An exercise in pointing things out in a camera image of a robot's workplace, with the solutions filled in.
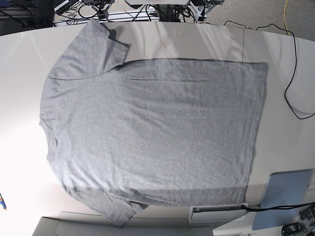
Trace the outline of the black device bottom right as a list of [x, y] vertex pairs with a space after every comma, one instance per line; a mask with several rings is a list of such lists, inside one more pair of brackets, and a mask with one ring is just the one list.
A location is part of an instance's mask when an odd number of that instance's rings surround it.
[[295, 222], [284, 225], [281, 229], [282, 236], [305, 236], [306, 228], [303, 224]]

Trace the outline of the blue orange object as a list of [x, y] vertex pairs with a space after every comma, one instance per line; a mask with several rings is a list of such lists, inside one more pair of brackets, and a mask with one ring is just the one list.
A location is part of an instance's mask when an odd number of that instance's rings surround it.
[[3, 207], [4, 210], [7, 210], [6, 204], [1, 194], [0, 194], [0, 205]]

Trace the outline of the white central mount base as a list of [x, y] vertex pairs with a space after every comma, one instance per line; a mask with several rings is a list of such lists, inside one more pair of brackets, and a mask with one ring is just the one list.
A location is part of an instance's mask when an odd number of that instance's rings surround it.
[[187, 5], [190, 0], [125, 0], [129, 5]]

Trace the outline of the blue-grey laptop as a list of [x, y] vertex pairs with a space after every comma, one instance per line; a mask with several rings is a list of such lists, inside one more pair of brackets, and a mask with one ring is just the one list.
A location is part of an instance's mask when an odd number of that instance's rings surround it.
[[[308, 188], [311, 169], [272, 173], [267, 182], [261, 208], [299, 205]], [[262, 230], [287, 225], [293, 221], [297, 210], [268, 210], [259, 212], [252, 230]]]

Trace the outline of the grey T-shirt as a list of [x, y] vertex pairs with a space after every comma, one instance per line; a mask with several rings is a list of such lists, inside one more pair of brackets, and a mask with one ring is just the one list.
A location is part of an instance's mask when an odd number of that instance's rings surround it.
[[90, 20], [47, 76], [40, 126], [64, 190], [118, 227], [148, 205], [241, 204], [266, 64], [128, 51]]

